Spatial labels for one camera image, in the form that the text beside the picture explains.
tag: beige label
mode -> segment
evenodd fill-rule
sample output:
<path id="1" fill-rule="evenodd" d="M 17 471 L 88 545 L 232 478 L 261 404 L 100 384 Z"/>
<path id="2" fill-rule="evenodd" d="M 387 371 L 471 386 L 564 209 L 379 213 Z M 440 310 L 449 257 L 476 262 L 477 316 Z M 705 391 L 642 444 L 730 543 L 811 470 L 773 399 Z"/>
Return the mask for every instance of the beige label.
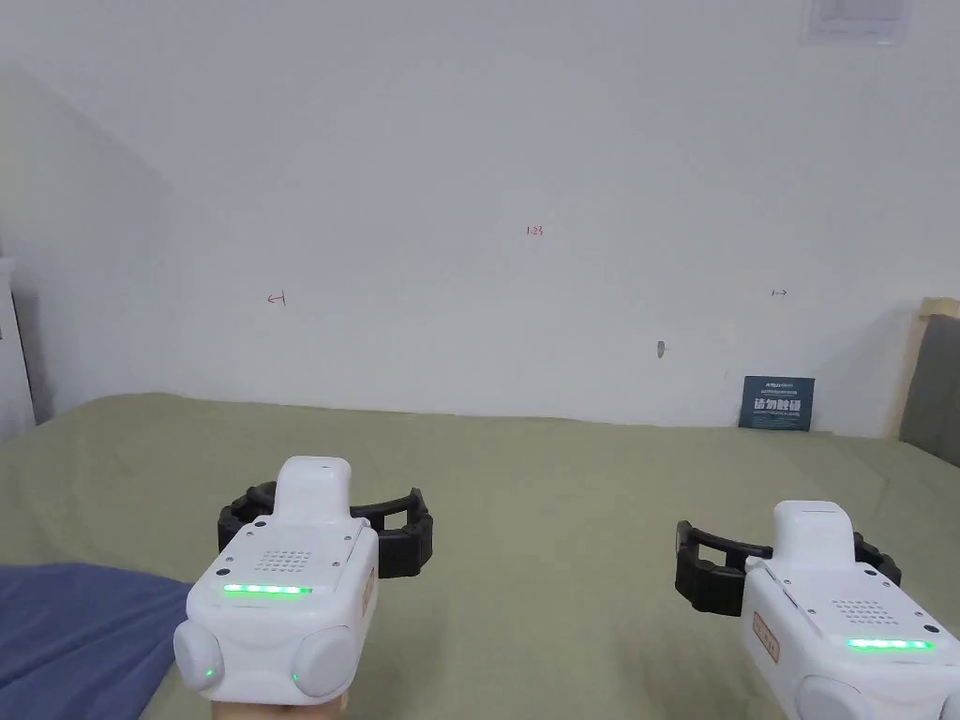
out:
<path id="1" fill-rule="evenodd" d="M 756 612 L 754 613 L 754 635 L 760 638 L 760 642 L 763 643 L 763 647 L 770 653 L 774 662 L 780 664 L 780 643 L 776 636 L 770 632 L 767 624 L 763 622 L 763 618 Z"/>
<path id="2" fill-rule="evenodd" d="M 376 568 L 372 567 L 370 570 L 370 577 L 367 579 L 367 586 L 363 591 L 363 614 L 367 614 L 367 606 L 370 604 L 370 599 L 373 597 L 373 586 L 376 584 Z"/>

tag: blue fabric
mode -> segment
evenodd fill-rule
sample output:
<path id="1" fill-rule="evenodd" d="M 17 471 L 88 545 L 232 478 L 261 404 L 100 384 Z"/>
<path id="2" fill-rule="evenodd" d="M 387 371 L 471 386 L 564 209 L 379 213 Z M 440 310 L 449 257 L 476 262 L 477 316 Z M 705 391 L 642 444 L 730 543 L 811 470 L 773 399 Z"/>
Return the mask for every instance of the blue fabric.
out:
<path id="1" fill-rule="evenodd" d="M 174 660 L 189 590 L 114 567 L 0 565 L 0 714 L 139 717 Z"/>

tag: green led light strip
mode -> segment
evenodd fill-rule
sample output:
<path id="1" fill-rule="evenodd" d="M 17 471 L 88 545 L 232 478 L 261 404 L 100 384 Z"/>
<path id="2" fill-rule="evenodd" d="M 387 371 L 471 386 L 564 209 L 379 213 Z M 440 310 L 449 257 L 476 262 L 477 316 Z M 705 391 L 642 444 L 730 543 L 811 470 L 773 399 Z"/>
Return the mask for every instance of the green led light strip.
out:
<path id="1" fill-rule="evenodd" d="M 268 593 L 271 595 L 302 595 L 313 592 L 312 588 L 296 588 L 292 585 L 224 585 L 226 592 L 246 592 L 251 594 Z"/>
<path id="2" fill-rule="evenodd" d="M 855 638 L 847 640 L 851 648 L 857 650 L 932 650 L 934 644 L 924 640 L 868 640 Z"/>

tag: blue sign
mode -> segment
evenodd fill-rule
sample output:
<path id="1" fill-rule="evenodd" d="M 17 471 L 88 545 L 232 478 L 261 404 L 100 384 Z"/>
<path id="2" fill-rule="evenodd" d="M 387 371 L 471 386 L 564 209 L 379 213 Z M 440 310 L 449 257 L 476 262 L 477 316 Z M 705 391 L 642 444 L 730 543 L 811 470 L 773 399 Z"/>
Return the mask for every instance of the blue sign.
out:
<path id="1" fill-rule="evenodd" d="M 743 378 L 740 427 L 805 432 L 810 429 L 812 411 L 812 377 L 747 375 Z"/>

